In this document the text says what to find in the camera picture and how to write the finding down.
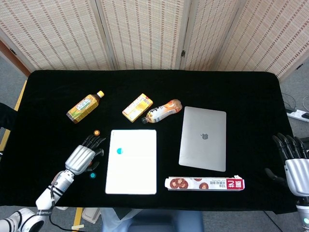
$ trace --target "blue dot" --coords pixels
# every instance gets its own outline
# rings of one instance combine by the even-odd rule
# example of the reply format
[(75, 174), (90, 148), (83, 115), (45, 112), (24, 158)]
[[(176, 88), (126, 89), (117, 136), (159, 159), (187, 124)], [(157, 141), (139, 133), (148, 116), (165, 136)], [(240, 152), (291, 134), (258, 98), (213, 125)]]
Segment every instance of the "blue dot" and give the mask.
[(90, 178), (92, 178), (92, 179), (96, 178), (96, 174), (95, 173), (90, 173)]
[(118, 153), (119, 155), (122, 154), (122, 153), (123, 153), (122, 148), (118, 148), (118, 149), (117, 149), (117, 153)]

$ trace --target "metal hinge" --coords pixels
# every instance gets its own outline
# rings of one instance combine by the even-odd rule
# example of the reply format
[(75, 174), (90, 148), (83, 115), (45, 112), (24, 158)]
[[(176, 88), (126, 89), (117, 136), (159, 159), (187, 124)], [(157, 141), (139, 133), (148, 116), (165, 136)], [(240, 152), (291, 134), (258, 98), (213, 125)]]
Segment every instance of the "metal hinge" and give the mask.
[(10, 51), (13, 52), (15, 56), (17, 56), (16, 52), (13, 49), (10, 48)]

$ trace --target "yellow bottle cap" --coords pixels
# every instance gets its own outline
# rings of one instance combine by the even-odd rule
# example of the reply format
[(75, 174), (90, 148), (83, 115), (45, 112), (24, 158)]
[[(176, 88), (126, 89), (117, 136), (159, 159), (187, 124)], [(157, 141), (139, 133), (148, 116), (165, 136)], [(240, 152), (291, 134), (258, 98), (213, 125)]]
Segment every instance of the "yellow bottle cap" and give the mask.
[(98, 93), (98, 96), (100, 97), (100, 98), (102, 98), (103, 96), (104, 96), (104, 93), (100, 90)]

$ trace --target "black tablecloth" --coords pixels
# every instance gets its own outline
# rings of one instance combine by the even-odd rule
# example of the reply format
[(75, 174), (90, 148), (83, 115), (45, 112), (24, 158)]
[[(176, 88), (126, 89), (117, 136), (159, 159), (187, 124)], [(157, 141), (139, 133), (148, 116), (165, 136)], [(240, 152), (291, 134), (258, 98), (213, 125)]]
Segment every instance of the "black tablecloth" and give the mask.
[[(98, 108), (80, 123), (72, 123), (66, 112), (99, 90), (105, 96)], [(184, 107), (225, 111), (226, 172), (178, 164), (183, 110), (156, 124), (126, 119), (121, 112), (141, 93), (153, 100), (152, 107), (179, 99)], [(112, 129), (156, 129), (156, 195), (105, 194)], [(36, 71), (28, 79), (15, 130), (0, 162), (0, 204), (34, 206), (55, 174), (65, 169), (75, 147), (94, 130), (107, 136), (102, 145), (105, 156), (95, 170), (97, 177), (76, 176), (58, 202), (61, 206), (295, 210), (289, 190), (269, 180), (264, 171), (268, 167), (284, 176), (271, 136), (277, 132), (292, 135), (279, 82), (266, 72)], [(164, 187), (169, 176), (234, 175), (245, 179), (244, 191), (168, 191)]]

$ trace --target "plastic bottle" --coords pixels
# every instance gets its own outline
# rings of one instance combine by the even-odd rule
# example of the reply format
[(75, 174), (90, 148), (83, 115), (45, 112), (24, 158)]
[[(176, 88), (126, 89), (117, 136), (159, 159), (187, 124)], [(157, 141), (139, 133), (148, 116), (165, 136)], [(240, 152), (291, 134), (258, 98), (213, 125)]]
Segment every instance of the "plastic bottle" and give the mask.
[(183, 108), (182, 103), (178, 99), (174, 99), (160, 107), (150, 110), (146, 117), (141, 119), (142, 123), (156, 123), (169, 115), (178, 113)]
[(67, 112), (67, 116), (74, 122), (78, 123), (93, 111), (100, 102), (104, 93), (100, 90), (97, 94), (89, 94), (72, 109)]

